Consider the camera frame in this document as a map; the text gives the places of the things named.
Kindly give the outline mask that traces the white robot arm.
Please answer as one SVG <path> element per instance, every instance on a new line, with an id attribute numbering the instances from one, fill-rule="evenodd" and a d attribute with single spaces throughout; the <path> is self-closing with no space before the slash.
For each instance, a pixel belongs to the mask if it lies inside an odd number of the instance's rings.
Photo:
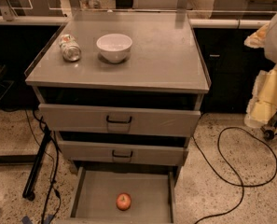
<path id="1" fill-rule="evenodd" d="M 251 128 L 260 128 L 277 112 L 277 13 L 270 22 L 248 36 L 244 45 L 263 48 L 265 57 L 275 63 L 269 72 L 258 73 L 246 108 L 244 123 Z"/>

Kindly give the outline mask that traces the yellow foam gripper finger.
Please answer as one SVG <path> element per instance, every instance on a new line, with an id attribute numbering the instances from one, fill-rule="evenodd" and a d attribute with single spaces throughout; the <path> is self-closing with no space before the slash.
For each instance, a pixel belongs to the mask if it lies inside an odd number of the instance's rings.
<path id="1" fill-rule="evenodd" d="M 261 70 L 246 108 L 244 123 L 250 128 L 266 125 L 277 112 L 277 64 L 269 72 Z"/>
<path id="2" fill-rule="evenodd" d="M 244 40 L 244 45 L 249 48 L 258 49 L 265 46 L 266 32 L 268 24 L 263 25 Z"/>

